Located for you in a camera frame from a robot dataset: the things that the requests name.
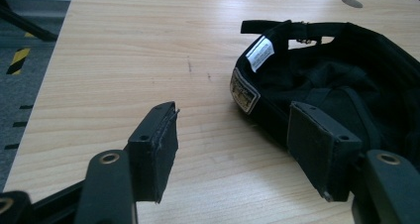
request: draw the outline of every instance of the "black plastic part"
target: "black plastic part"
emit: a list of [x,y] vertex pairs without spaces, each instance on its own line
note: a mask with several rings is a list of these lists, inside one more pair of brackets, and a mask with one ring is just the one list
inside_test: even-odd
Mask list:
[[96,155],[89,163],[74,223],[137,223],[132,189],[124,151]]
[[381,223],[420,223],[420,174],[411,162],[371,150],[363,175]]
[[287,147],[327,201],[347,201],[349,167],[362,141],[317,107],[292,102]]
[[11,191],[0,193],[0,223],[34,223],[34,210],[26,192]]
[[174,102],[154,107],[124,148],[130,156],[137,201],[161,201],[178,149],[177,112]]
[[83,181],[34,204],[37,223],[73,223]]
[[363,176],[365,159],[365,156],[361,155],[359,161],[351,165],[350,190],[355,195],[352,213],[356,224],[377,224],[380,223],[379,216]]

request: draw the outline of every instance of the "black strap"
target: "black strap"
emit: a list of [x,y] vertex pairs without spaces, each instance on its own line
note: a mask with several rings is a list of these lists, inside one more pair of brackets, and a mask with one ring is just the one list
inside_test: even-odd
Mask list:
[[290,40],[308,40],[321,37],[336,37],[341,34],[347,23],[292,23],[291,21],[275,22],[265,20],[244,21],[242,34],[263,34],[267,30],[283,31],[289,28]]

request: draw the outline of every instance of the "white label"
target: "white label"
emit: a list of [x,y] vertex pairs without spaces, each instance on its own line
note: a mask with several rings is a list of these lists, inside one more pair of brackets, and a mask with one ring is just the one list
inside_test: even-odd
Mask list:
[[265,60],[274,54],[272,42],[265,36],[262,36],[254,47],[247,53],[247,59],[251,64],[253,72],[263,65]]

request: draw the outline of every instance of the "black buckle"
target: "black buckle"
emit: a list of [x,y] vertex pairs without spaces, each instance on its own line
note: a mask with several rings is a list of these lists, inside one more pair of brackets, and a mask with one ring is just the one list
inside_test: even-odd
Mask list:
[[[302,21],[300,23],[301,24],[305,24],[305,25],[308,25],[309,24],[309,22],[304,22],[304,21]],[[308,44],[311,44],[312,43],[312,40],[310,40],[310,39],[296,39],[296,42],[298,42],[300,44],[306,44],[306,45],[308,45]]]

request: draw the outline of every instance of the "light wood tabletop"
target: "light wood tabletop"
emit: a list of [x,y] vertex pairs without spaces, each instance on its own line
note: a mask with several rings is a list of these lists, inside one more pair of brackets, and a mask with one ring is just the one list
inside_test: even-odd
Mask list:
[[160,205],[140,223],[353,223],[232,99],[244,20],[352,22],[420,59],[420,1],[72,0],[5,191],[32,201],[123,149],[155,105],[175,101],[179,150]]

